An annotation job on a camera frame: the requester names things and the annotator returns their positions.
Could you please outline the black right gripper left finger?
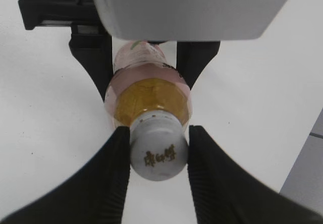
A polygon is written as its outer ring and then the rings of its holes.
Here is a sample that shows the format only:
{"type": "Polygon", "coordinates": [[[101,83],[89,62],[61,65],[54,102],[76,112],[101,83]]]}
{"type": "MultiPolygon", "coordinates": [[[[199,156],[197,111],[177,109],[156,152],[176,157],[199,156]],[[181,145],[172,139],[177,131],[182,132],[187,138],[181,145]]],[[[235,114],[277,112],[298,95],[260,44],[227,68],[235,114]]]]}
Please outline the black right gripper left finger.
{"type": "Polygon", "coordinates": [[[117,127],[75,174],[1,223],[121,223],[130,177],[130,131],[117,127]]]}

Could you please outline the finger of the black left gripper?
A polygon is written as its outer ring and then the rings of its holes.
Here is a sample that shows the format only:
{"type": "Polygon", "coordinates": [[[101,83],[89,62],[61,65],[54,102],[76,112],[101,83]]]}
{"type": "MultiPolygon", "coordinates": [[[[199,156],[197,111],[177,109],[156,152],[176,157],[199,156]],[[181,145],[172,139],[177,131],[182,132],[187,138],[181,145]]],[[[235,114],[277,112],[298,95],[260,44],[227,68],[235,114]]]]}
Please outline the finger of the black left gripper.
{"type": "Polygon", "coordinates": [[[190,89],[208,63],[218,54],[220,43],[177,42],[176,69],[190,89]]]}

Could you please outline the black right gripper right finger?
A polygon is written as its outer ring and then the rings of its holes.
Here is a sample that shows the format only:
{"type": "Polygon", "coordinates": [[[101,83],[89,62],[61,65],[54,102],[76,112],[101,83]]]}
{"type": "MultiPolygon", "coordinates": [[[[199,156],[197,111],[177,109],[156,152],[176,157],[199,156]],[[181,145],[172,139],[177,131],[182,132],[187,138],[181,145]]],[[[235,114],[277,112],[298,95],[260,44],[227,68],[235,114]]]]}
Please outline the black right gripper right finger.
{"type": "Polygon", "coordinates": [[[202,126],[189,127],[188,176],[198,223],[322,223],[241,168],[202,126]]]}

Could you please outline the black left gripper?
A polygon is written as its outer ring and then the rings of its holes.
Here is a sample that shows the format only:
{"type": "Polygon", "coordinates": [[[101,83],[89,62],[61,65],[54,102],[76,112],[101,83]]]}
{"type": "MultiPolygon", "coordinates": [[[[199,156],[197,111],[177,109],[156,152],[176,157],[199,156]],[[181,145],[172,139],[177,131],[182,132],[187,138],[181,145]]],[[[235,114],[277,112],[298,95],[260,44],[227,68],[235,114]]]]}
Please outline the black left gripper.
{"type": "Polygon", "coordinates": [[[96,28],[96,34],[72,33],[69,48],[102,99],[113,77],[112,37],[106,33],[94,0],[18,0],[26,30],[35,27],[96,28]]]}

